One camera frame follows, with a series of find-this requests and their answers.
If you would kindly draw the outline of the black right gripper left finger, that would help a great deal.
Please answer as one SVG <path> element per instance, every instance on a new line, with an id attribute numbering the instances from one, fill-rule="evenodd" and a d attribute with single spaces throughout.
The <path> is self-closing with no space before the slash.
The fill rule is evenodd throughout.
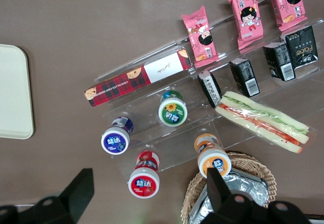
<path id="1" fill-rule="evenodd" d="M 77 223 L 93 195 L 93 169 L 84 168 L 58 196 L 45 197 L 20 212 L 15 205 L 1 206 L 1 223 Z"/>

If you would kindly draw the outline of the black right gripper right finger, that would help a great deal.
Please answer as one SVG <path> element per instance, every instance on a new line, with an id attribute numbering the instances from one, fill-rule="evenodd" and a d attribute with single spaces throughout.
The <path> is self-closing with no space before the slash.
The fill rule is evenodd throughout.
<path id="1" fill-rule="evenodd" d="M 250 200 L 242 192 L 231 193 L 215 168 L 207 171 L 207 192 L 213 211 L 202 223 L 310 223 L 294 204 L 273 201 L 267 208 Z"/>

